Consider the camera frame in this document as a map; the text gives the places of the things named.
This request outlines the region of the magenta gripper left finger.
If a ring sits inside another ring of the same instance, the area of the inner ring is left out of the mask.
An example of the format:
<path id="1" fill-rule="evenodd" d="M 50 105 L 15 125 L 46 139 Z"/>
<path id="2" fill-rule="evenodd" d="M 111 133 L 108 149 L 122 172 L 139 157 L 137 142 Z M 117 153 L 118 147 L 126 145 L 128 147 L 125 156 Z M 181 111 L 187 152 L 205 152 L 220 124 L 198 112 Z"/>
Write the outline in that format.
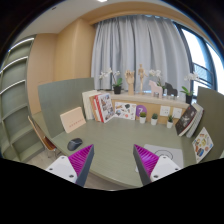
<path id="1" fill-rule="evenodd" d="M 47 171 L 83 187 L 93 156 L 94 145 L 91 144 L 70 156 L 60 156 L 47 168 Z"/>

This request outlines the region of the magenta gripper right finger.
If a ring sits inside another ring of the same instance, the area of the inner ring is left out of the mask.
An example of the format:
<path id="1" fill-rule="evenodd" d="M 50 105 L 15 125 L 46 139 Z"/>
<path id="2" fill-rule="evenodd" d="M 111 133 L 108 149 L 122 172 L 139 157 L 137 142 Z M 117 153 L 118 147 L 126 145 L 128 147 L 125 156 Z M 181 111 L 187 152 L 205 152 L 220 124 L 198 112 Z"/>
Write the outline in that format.
<path id="1" fill-rule="evenodd" d="M 138 145 L 134 145 L 133 155 L 143 185 L 180 170 L 180 167 L 167 155 L 156 155 Z"/>

